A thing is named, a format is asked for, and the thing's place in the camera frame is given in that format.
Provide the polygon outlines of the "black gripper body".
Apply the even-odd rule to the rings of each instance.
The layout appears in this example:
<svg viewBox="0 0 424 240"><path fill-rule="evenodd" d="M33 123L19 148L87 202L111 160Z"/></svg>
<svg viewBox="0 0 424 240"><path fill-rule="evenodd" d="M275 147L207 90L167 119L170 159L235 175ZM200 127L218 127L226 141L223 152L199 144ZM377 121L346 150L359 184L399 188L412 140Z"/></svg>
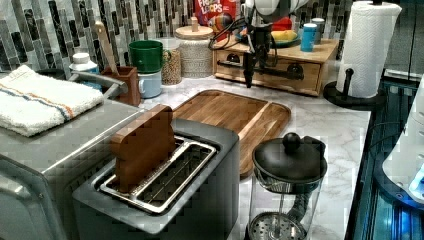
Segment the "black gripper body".
<svg viewBox="0 0 424 240"><path fill-rule="evenodd" d="M254 67L257 63L265 65L268 59L271 43L271 26L248 26L248 66Z"/></svg>

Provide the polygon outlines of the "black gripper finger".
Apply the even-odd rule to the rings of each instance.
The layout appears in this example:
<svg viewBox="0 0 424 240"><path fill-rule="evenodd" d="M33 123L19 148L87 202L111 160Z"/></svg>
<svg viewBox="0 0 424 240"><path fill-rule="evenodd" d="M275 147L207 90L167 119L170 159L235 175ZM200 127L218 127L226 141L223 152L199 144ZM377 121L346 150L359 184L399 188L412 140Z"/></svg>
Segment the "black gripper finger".
<svg viewBox="0 0 424 240"><path fill-rule="evenodd" d="M246 82L246 87L252 86L252 79L254 74L255 58L252 53L245 52L243 55L243 74Z"/></svg>

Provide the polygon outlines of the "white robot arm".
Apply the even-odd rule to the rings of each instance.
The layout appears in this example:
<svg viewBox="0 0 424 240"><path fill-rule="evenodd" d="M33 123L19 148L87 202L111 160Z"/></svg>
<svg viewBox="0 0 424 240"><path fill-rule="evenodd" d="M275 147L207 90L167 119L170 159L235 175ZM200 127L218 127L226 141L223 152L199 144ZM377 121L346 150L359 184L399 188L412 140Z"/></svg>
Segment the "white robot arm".
<svg viewBox="0 0 424 240"><path fill-rule="evenodd" d="M243 74L246 86L252 86L255 66L266 66L272 25L294 13L309 0L245 0L241 5L242 17L246 25L249 49L243 56Z"/></svg>

